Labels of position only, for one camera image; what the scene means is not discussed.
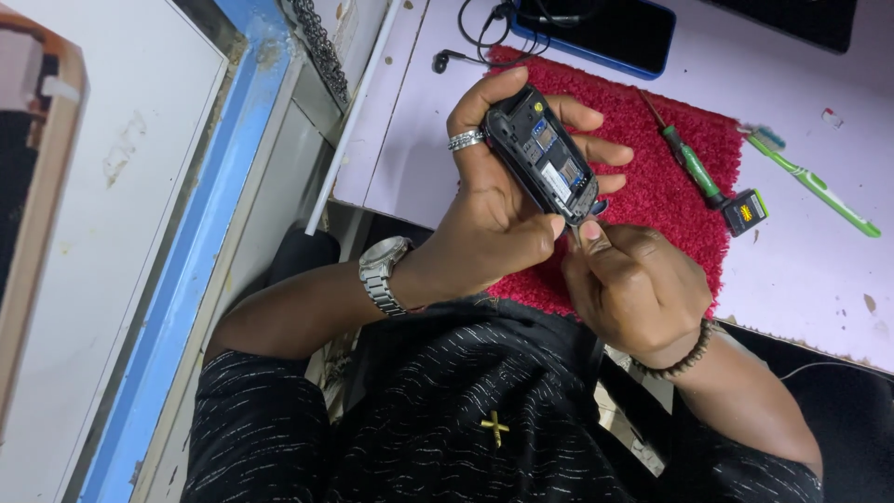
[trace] wristwatch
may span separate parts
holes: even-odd
[[[401,236],[389,237],[360,255],[360,281],[376,307],[388,316],[401,316],[407,310],[394,298],[388,286],[394,264],[413,249],[413,242]]]

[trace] green toothbrush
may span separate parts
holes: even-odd
[[[881,236],[881,231],[874,226],[872,222],[857,215],[843,200],[839,199],[826,183],[819,176],[807,171],[801,166],[788,162],[780,152],[785,149],[785,141],[774,133],[767,126],[746,126],[748,132],[748,142],[757,147],[768,158],[776,161],[776,164],[782,166],[792,176],[797,178],[805,187],[811,190],[817,197],[824,200],[826,204],[838,211],[842,217],[846,218],[856,228],[863,231],[869,237]]]

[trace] hand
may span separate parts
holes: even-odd
[[[580,227],[562,262],[571,302],[606,344],[664,369],[698,340],[711,306],[704,271],[658,231],[640,226]]]
[[[527,81],[527,68],[519,67],[475,84],[447,119],[448,137],[476,129],[493,103],[518,93]],[[547,97],[553,112],[565,124],[592,131],[603,123],[602,114],[571,97]],[[589,135],[574,141],[590,161],[613,166],[633,158],[629,147]],[[553,242],[564,229],[559,215],[545,215],[484,143],[454,152],[460,171],[460,191],[437,231],[395,269],[393,286],[405,307],[446,301],[476,294],[503,276],[538,264],[552,255]],[[597,176],[600,193],[624,186],[624,175]]]

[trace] silver ring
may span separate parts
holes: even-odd
[[[466,147],[481,143],[484,140],[485,134],[481,132],[480,129],[474,129],[472,131],[461,132],[460,134],[451,137],[450,141],[447,142],[447,148],[450,149],[450,152],[455,152],[459,149],[465,149]]]

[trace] white pipe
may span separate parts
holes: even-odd
[[[354,131],[354,125],[357,124],[360,112],[363,109],[363,102],[367,99],[369,84],[373,81],[375,68],[379,65],[379,60],[382,59],[385,44],[388,42],[388,36],[391,34],[391,29],[394,25],[394,18],[397,17],[397,12],[402,5],[403,2],[401,2],[401,0],[392,0],[391,6],[388,8],[388,13],[385,15],[385,19],[382,22],[382,28],[379,30],[379,36],[375,40],[375,46],[373,47],[373,54],[369,57],[369,64],[367,64],[367,68],[363,72],[363,79],[360,80],[360,87],[357,89],[357,97],[354,98],[354,103],[350,107],[348,122],[344,125],[342,137],[339,139],[338,147],[335,149],[333,161],[329,165],[329,172],[326,173],[326,179],[323,181],[323,189],[316,197],[314,212],[310,214],[308,228],[304,231],[305,234],[313,235],[314,232],[316,232],[316,226],[320,223],[320,217],[323,216],[323,208],[329,200],[329,194],[332,193],[333,186],[335,185],[335,177],[338,175],[339,167],[342,165],[344,151],[348,148],[348,142],[350,142],[351,133]]]

